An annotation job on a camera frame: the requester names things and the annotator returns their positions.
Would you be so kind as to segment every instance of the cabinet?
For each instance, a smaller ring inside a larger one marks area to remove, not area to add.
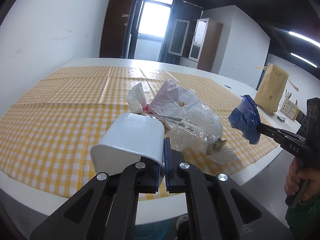
[[[190,21],[175,20],[168,53],[182,56]]]
[[[179,65],[185,66],[185,67],[197,68],[198,63],[193,60],[187,59],[186,57],[181,57]]]
[[[192,29],[190,28],[193,26],[191,23],[189,24],[187,33],[192,33]],[[183,54],[186,55],[188,53],[188,59],[198,62],[197,69],[211,72],[220,39],[222,23],[218,23],[210,18],[199,19],[193,30],[194,34],[191,45],[188,45],[188,39],[186,39]]]

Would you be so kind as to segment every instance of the dark curtain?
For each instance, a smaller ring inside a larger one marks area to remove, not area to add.
[[[168,20],[167,30],[165,32],[163,42],[162,42],[159,62],[179,65],[181,57],[168,53],[174,22],[176,19],[187,20],[187,21],[200,19],[201,12],[202,12],[201,7],[184,2],[182,0],[173,0],[172,9],[171,9],[169,20]]]

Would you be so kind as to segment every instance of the crumpled plastic wrap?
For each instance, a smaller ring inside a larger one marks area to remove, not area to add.
[[[224,145],[226,141],[220,139],[220,117],[202,104],[194,90],[187,90],[170,79],[148,105],[139,83],[131,89],[126,99],[133,113],[156,118],[165,125],[172,149],[202,152],[218,164],[237,158],[235,149],[228,149]]]
[[[226,140],[221,140],[208,134],[201,127],[180,118],[143,114],[161,121],[169,127],[166,136],[170,138],[171,148],[180,152],[192,149],[196,154],[202,152],[206,157],[218,164],[225,164],[237,159],[235,149],[225,146]]]
[[[194,123],[216,138],[222,137],[220,117],[202,104],[194,90],[177,85],[173,79],[167,80],[149,105],[158,115],[177,117]]]
[[[257,144],[260,133],[257,126],[260,124],[260,116],[256,103],[249,95],[244,95],[242,102],[228,117],[232,128],[239,129],[242,137],[249,140],[250,144]]]

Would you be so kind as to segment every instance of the plastic bag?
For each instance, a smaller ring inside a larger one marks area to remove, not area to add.
[[[161,121],[169,127],[166,136],[170,138],[171,148],[180,152],[192,149],[196,154],[206,153],[206,157],[218,164],[225,164],[237,159],[235,149],[225,146],[226,140],[210,135],[201,127],[180,118],[153,114],[143,114]]]
[[[158,115],[177,117],[201,127],[216,138],[222,137],[220,117],[204,106],[194,90],[177,85],[173,79],[167,80],[149,105]]]
[[[260,133],[257,126],[260,124],[260,116],[257,105],[249,95],[243,96],[242,102],[228,117],[232,128],[239,129],[242,137],[249,140],[250,144],[257,144]]]
[[[209,144],[207,148],[207,158],[218,164],[225,164],[238,158],[234,149],[225,147],[226,140],[218,139],[213,144]]]

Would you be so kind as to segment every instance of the white tissue paper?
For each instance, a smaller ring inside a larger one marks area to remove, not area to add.
[[[222,137],[220,117],[202,104],[194,90],[177,85],[173,79],[162,85],[149,109],[154,114],[185,119],[216,138]]]
[[[224,146],[219,152],[214,153],[212,155],[206,155],[206,157],[215,163],[225,164],[238,159],[238,156],[235,153],[235,150],[236,150],[235,148],[229,149]]]
[[[126,95],[125,99],[127,100],[132,113],[143,113],[142,109],[147,106],[147,100],[146,96],[144,95],[142,83],[140,82],[139,84],[135,85]]]

